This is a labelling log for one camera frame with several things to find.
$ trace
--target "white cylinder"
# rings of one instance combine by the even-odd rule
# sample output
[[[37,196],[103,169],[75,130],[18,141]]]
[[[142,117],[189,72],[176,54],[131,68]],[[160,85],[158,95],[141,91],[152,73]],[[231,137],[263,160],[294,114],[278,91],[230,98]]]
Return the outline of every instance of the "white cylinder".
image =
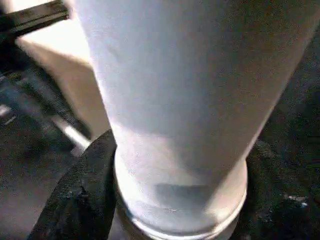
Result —
[[[248,2],[76,3],[120,196],[153,239],[211,239],[236,219],[245,159],[319,21],[316,1]]]

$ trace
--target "white pipe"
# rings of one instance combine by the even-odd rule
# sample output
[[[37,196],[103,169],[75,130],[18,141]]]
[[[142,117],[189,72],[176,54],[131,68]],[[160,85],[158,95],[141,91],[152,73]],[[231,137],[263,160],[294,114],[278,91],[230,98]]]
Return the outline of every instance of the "white pipe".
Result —
[[[236,219],[245,159],[318,24],[319,4],[76,2],[117,143],[119,192],[145,235],[212,239]]]

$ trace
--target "metal bar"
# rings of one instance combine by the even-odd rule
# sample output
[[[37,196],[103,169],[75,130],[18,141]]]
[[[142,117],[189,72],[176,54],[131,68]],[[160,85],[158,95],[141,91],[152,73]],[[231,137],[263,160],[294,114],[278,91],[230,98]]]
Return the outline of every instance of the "metal bar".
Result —
[[[54,124],[61,130],[61,132],[76,146],[77,155],[81,155],[90,146],[91,142],[80,131],[75,129],[67,121],[58,115],[51,117]]]
[[[0,32],[17,38],[50,26],[69,17],[68,9],[60,0],[0,15]]]

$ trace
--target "white tube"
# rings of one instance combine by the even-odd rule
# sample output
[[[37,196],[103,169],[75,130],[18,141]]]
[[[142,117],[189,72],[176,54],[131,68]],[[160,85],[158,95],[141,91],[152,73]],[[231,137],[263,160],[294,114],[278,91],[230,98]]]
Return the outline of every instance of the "white tube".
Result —
[[[127,216],[153,239],[216,237],[243,205],[245,159],[318,24],[319,3],[76,4]]]

